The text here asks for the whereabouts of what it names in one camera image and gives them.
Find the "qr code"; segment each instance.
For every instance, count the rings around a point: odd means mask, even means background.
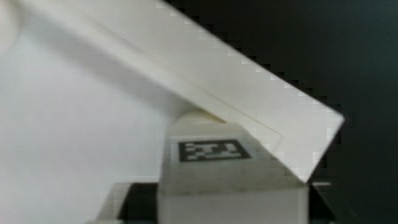
[[[251,158],[236,140],[192,141],[180,143],[180,161],[197,162]]]

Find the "white backdrop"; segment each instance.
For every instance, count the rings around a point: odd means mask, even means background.
[[[98,216],[114,183],[156,180],[165,128],[192,105],[25,18],[0,59],[0,223]]]

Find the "dark base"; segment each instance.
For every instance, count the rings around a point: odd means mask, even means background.
[[[156,183],[135,183],[123,203],[119,220],[124,224],[156,224]],[[334,220],[320,194],[309,189],[309,224],[329,224]]]

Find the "black background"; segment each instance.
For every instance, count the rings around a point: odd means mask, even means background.
[[[169,2],[343,113],[347,123],[313,181],[332,182],[355,223],[396,224],[398,1]],[[338,223],[355,224],[343,215],[338,219]]]

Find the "white surface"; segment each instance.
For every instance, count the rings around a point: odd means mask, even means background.
[[[162,1],[23,2],[132,70],[226,121],[242,124],[306,182],[341,126],[341,115]]]
[[[240,150],[231,140],[242,144]],[[245,151],[249,158],[226,156],[227,144],[235,154],[242,157]],[[211,160],[222,153],[224,160]],[[210,160],[190,160],[196,154]],[[188,119],[178,122],[162,167],[160,224],[307,224],[307,187],[238,125],[192,124]]]
[[[190,104],[30,15],[0,59],[0,223],[94,220],[116,183],[156,180]]]
[[[20,33],[20,11],[14,0],[0,0],[0,58],[9,52]]]

